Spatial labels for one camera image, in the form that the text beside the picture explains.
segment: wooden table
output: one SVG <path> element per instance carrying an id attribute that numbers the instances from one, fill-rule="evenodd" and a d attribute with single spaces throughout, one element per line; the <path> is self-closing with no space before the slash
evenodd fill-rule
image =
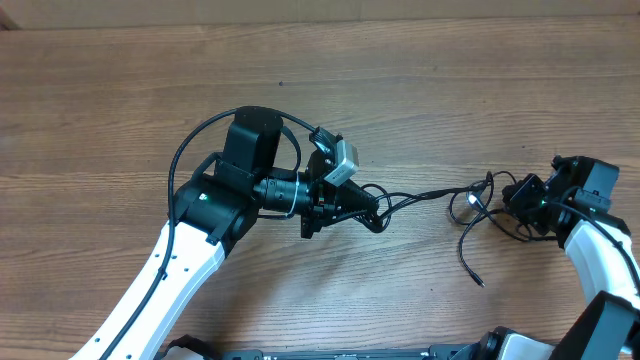
<path id="1" fill-rule="evenodd" d="M 640 17 L 2 32 L 0 358 L 67 358 L 90 338 L 166 220 L 177 146 L 246 104 L 343 133 L 355 180 L 396 191 L 546 176 L 556 153 L 603 159 L 621 167 L 612 213 L 640 231 Z M 229 121 L 189 147 L 179 184 Z M 278 165 L 293 159 L 283 142 Z M 465 242 L 479 288 L 447 201 L 379 235 L 348 222 L 302 240 L 297 219 L 260 221 L 168 339 L 408 348 L 504 325 L 558 341 L 585 306 L 563 252 L 479 225 Z"/>

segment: wall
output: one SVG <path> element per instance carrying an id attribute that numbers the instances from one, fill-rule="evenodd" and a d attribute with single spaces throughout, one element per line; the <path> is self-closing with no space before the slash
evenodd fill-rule
<path id="1" fill-rule="evenodd" d="M 629 15 L 640 0 L 0 0 L 22 29 Z"/>

